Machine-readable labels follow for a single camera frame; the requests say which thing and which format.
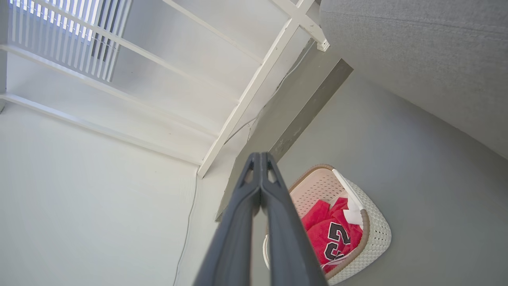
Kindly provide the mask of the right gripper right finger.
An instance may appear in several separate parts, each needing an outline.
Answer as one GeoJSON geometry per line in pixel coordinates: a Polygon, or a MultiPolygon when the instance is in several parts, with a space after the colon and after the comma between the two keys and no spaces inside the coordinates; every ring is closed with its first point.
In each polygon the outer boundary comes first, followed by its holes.
{"type": "Polygon", "coordinates": [[[273,286],[328,283],[274,157],[261,153],[261,200],[268,215],[270,280],[273,286]]]}

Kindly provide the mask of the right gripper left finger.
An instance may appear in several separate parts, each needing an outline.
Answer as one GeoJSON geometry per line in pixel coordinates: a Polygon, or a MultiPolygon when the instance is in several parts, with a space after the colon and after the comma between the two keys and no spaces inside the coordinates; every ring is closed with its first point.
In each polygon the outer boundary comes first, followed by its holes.
{"type": "Polygon", "coordinates": [[[253,218],[261,207],[261,153],[252,153],[223,212],[195,286],[250,286],[253,218]]]}

